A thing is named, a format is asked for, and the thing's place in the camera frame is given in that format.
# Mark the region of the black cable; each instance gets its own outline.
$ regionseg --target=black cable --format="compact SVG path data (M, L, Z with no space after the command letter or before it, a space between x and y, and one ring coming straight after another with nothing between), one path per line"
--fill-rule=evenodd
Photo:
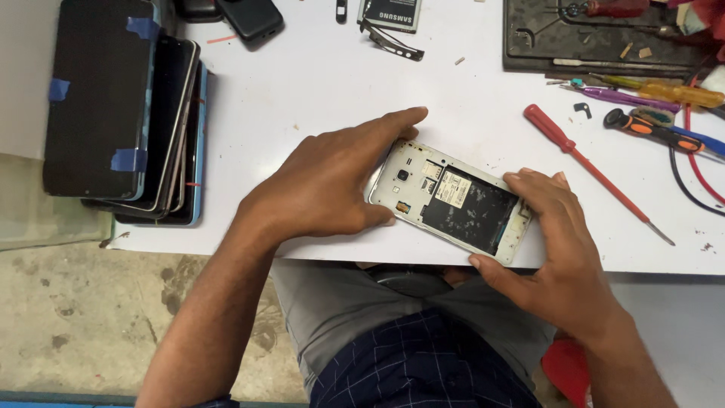
M682 182L682 179L679 176L679 171L677 171L677 160L675 160L675 149L674 147L670 147L670 164L672 165L672 174L675 176L675 181L677 181L677 185L680 187L680 190L689 198L690 201L695 203L698 207L705 209L707 211L710 211L711 213L715 213L719 216L725 217L725 212L718 211L715 208L710 207L709 205L703 204L700 202L695 196L693 196L688 190L687 187L684 186L684 183Z

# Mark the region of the phone display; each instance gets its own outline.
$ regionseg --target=phone display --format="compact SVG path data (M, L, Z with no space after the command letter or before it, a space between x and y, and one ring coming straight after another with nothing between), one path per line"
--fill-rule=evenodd
M407 140L393 144L368 200L502 264L513 260L531 219L503 180Z
M159 38L144 194L133 202L84 200L84 205L149 219L168 214L198 64L199 46L196 43L169 36Z
M155 14L144 0L60 4L43 163L48 194L135 200L144 191Z
M204 169L204 135L206 133L207 116L207 69L203 62L199 62L199 69L194 81L194 94L191 97L185 139L185 162L182 193L183 204L176 210L169 212L162 219L144 219L140 217L116 215L116 221L122 224L153 224L153 225L193 225L199 219L202 207L202 177ZM173 198L174 203L180 199Z

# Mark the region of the red cloth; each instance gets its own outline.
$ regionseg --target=red cloth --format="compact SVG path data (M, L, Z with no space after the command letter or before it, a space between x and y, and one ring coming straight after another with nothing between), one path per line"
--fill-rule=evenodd
M705 27L713 34L713 38L725 41L725 1L723 0L670 0L667 5L676 7L690 3L690 8L700 18ZM725 46L718 52L718 60L725 61Z
M586 408L587 389L591 380L587 356L573 338L559 338L542 357L542 369L551 384L576 408Z

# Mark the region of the grey shorts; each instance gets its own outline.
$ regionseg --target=grey shorts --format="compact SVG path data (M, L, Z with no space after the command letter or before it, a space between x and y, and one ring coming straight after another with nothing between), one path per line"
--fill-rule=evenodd
M422 299L388 289L348 263L277 259L270 276L308 396L317 376L357 336L430 307L466 322L532 390L531 373L556 331L491 289L480 276Z

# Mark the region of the red screwdriver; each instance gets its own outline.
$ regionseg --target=red screwdriver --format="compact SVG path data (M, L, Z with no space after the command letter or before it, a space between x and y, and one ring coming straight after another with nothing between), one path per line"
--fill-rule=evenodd
M642 212L630 199L627 198L627 196L622 193L614 184L612 184L607 177L602 174L599 170L597 170L594 165L587 160L586 157L584 157L576 148L576 143L574 143L572 140L570 140L564 132L559 128L559 126L556 126L556 123L551 120L547 116L546 113L544 113L538 106L536 105L529 105L526 109L523 110L523 115L526 116L527 119L529 119L534 125L536 125L537 128L539 128L540 131L544 132L546 137L549 138L552 142L556 143L561 147L561 151L564 153L571 153L574 158L580 162L582 166L584 166L597 180L599 180L600 183L604 184L604 187L607 187L609 192L611 192L614 197L617 197L617 200L619 200L622 204L624 204L625 207L627 207L632 213L634 213L637 218L644 222L646 225L649 226L654 232L657 233L660 237L662 237L663 240L665 240L668 244L674 246L675 243L672 242L669 238L667 238L666 235L664 235L657 227L655 227L654 224L650 221L649 217L645 215L645 213Z

